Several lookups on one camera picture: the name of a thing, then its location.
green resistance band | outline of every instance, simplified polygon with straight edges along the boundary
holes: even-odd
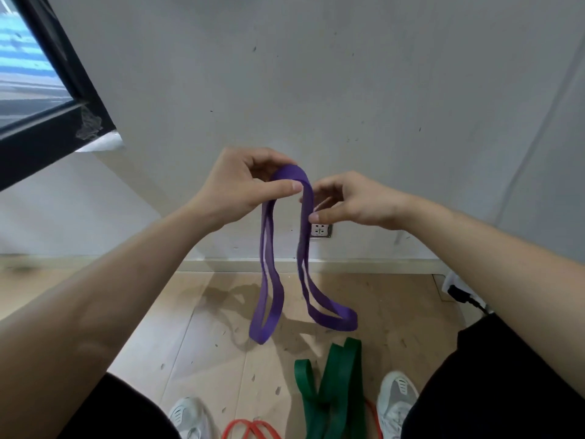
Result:
[[[362,341],[348,337],[345,344],[331,345],[319,386],[311,361],[295,361],[296,385],[303,397],[307,439],[366,439],[366,415],[362,384]]]

window glass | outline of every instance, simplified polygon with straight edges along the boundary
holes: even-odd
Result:
[[[70,100],[12,0],[0,0],[0,127]]]

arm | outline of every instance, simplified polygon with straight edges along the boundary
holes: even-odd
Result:
[[[313,223],[404,229],[428,246],[585,396],[585,266],[357,173],[314,185]]]
[[[225,150],[187,205],[0,321],[2,436],[57,436],[195,244],[301,191],[291,180],[253,180],[287,163],[265,148]]]

window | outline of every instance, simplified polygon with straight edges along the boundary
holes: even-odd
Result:
[[[114,130],[47,0],[0,0],[0,190]]]

black window frame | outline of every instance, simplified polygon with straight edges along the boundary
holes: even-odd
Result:
[[[0,129],[0,191],[116,129],[49,2],[12,2],[73,99]]]

